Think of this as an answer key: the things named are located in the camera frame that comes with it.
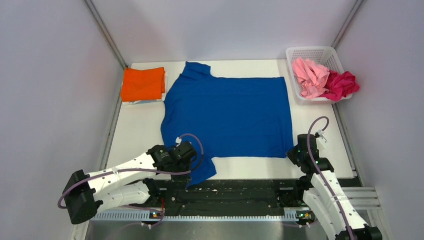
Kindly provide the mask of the blue t shirt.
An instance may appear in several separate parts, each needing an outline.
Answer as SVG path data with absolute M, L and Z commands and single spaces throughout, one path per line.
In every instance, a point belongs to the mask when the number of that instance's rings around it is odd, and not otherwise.
M 166 146 L 192 141 L 191 185 L 214 177 L 213 158 L 285 158 L 294 147 L 292 114 L 283 77 L 216 77 L 211 67 L 187 62 L 164 101 Z

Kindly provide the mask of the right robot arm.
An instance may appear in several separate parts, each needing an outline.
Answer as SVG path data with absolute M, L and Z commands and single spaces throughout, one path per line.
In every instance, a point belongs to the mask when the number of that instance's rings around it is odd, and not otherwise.
M 320 157 L 317 139 L 300 134 L 297 145 L 287 152 L 290 161 L 304 173 L 296 181 L 293 200 L 308 206 L 330 240 L 381 240 L 383 234 L 357 212 L 336 177 L 334 167 Z

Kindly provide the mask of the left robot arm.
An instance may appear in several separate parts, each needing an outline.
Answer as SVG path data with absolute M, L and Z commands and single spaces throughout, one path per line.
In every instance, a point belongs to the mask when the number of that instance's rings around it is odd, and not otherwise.
M 172 147 L 156 145 L 127 162 L 97 172 L 78 170 L 71 175 L 57 206 L 67 210 L 73 225 L 115 208 L 154 207 L 164 199 L 154 177 L 167 175 L 187 181 L 198 157 L 194 146 L 184 141 Z

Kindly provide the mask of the light pink t shirt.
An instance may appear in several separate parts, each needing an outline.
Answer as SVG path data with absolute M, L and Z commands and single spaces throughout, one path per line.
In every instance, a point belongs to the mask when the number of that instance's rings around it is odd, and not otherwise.
M 326 66 L 301 57 L 295 59 L 291 66 L 302 87 L 300 95 L 303 98 L 315 99 L 329 91 L 326 85 L 331 72 Z

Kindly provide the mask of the magenta t shirt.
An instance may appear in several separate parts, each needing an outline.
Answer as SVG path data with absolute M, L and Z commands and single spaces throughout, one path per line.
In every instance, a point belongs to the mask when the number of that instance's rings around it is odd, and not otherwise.
M 357 93 L 360 89 L 360 85 L 356 82 L 356 76 L 351 72 L 338 73 L 331 70 L 325 85 L 325 91 L 320 97 L 338 102 L 342 98 L 347 98 Z

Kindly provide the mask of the white plastic basket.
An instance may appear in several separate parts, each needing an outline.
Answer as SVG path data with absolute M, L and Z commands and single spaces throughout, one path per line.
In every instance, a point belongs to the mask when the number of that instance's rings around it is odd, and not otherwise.
M 343 65 L 339 59 L 336 50 L 329 46 L 301 46 L 290 47 L 286 50 L 287 66 L 293 82 L 293 91 L 295 94 L 295 101 L 299 105 L 332 105 L 336 101 L 332 101 L 326 97 L 316 97 L 312 99 L 304 98 L 301 96 L 302 85 L 298 82 L 297 77 L 294 75 L 292 64 L 298 59 L 310 59 L 316 64 L 323 65 L 331 71 L 343 74 L 345 72 Z

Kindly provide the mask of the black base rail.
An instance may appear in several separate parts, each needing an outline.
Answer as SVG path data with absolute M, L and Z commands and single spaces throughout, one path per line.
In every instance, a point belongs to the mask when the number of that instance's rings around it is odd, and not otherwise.
M 300 208 L 303 191 L 312 188 L 299 180 L 208 180 L 185 187 L 159 180 L 160 192 L 141 208 L 157 208 L 167 217 L 266 217 L 283 216 L 288 208 Z

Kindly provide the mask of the left corner aluminium post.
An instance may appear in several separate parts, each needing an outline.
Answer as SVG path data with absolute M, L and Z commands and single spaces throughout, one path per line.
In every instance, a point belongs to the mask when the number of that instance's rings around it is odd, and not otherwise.
M 114 58 L 117 60 L 117 62 L 123 69 L 127 68 L 128 64 L 124 60 L 123 55 L 121 54 L 117 44 L 115 43 L 95 3 L 92 0 L 82 0 L 82 2 L 85 4 L 86 8 L 88 9 L 90 15 L 92 16 L 97 28 L 99 29 L 103 39 L 105 40 Z

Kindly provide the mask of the corner aluminium post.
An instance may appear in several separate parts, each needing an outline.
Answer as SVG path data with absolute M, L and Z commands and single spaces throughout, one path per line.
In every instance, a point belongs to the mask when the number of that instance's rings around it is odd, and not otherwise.
M 85 4 L 86 8 L 88 9 L 90 15 L 92 16 L 97 28 L 99 29 L 103 39 L 105 40 L 114 58 L 117 60 L 117 62 L 123 69 L 127 68 L 128 64 L 124 60 L 123 55 L 121 54 L 117 44 L 115 43 L 95 3 L 92 0 L 82 0 L 82 2 Z
M 346 35 L 350 25 L 360 12 L 361 8 L 366 4 L 367 0 L 356 0 L 355 4 L 353 5 L 352 9 L 350 10 L 346 20 L 344 21 L 341 29 L 339 30 L 335 40 L 333 41 L 331 47 L 336 49 L 341 41 L 343 40 L 344 36 Z

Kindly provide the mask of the right corner aluminium post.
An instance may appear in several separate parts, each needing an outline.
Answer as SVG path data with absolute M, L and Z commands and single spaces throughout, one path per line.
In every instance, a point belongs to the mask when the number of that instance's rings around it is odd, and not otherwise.
M 356 0 L 355 4 L 353 5 L 352 9 L 350 10 L 346 20 L 344 21 L 341 29 L 339 30 L 335 40 L 333 41 L 331 47 L 336 49 L 341 41 L 343 40 L 344 36 L 346 35 L 350 25 L 360 12 L 361 8 L 366 4 L 367 0 Z

